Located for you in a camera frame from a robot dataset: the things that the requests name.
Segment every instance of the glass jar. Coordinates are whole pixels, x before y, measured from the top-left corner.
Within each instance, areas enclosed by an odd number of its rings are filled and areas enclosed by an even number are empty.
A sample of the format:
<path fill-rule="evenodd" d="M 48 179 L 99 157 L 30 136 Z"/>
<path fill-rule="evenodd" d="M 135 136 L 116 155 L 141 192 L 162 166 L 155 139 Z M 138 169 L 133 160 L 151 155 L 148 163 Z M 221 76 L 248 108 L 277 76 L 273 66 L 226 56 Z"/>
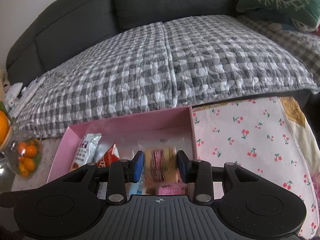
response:
<path fill-rule="evenodd" d="M 4 164 L 15 174 L 30 178 L 38 168 L 43 151 L 41 140 L 29 131 L 9 130 L 2 145 L 0 165 Z"/>

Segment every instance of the pink snack package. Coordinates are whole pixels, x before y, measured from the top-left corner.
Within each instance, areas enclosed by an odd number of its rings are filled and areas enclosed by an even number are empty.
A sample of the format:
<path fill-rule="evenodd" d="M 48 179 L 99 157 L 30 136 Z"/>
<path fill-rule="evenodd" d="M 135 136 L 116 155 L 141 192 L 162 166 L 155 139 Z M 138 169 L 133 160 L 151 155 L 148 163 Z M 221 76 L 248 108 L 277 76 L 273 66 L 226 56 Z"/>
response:
<path fill-rule="evenodd" d="M 157 189 L 157 195 L 185 195 L 186 188 L 185 183 L 163 184 Z"/>

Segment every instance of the pink box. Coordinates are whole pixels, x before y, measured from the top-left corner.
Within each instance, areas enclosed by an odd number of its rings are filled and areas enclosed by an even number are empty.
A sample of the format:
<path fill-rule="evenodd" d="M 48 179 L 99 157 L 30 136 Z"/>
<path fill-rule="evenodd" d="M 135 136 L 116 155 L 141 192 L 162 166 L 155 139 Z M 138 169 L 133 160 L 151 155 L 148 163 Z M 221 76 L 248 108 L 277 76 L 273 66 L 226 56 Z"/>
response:
<path fill-rule="evenodd" d="M 191 106 L 156 110 L 70 125 L 63 135 L 47 182 L 70 171 L 79 141 L 88 132 L 102 134 L 98 145 L 101 155 L 116 141 L 120 157 L 132 159 L 132 152 L 138 150 L 137 142 L 178 137 L 183 141 L 177 140 L 177 151 L 184 150 L 190 159 L 196 159 Z"/>

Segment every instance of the cherry print tablecloth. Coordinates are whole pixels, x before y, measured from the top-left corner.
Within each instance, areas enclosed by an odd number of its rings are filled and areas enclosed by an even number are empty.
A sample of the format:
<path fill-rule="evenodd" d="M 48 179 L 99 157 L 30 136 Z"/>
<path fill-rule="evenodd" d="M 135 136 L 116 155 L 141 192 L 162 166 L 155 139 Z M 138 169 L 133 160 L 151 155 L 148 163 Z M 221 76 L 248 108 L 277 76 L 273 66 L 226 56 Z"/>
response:
<path fill-rule="evenodd" d="M 298 195 L 307 208 L 299 236 L 317 235 L 320 151 L 293 98 L 259 98 L 195 107 L 199 159 L 234 162 Z M 215 198 L 223 196 L 214 183 Z"/>
<path fill-rule="evenodd" d="M 40 165 L 35 174 L 30 179 L 24 179 L 20 176 L 14 178 L 11 191 L 19 191 L 41 187 L 47 183 L 50 168 L 56 155 L 61 138 L 45 139 L 43 143 L 43 155 Z"/>

